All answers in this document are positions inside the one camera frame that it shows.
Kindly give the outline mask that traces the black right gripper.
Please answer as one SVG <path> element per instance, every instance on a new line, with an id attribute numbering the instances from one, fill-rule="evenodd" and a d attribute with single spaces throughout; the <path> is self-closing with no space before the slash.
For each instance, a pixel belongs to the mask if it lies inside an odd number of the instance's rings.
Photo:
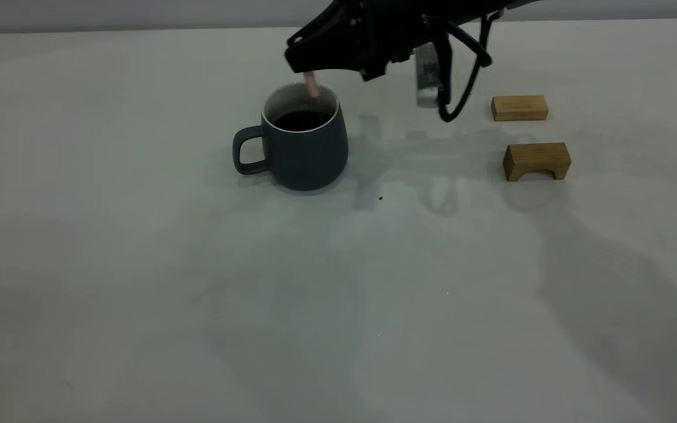
<path id="1" fill-rule="evenodd" d="M 293 72 L 349 70 L 365 81 L 386 74 L 431 40 L 427 17 L 440 17 L 449 1 L 331 1 L 287 40 Z"/>

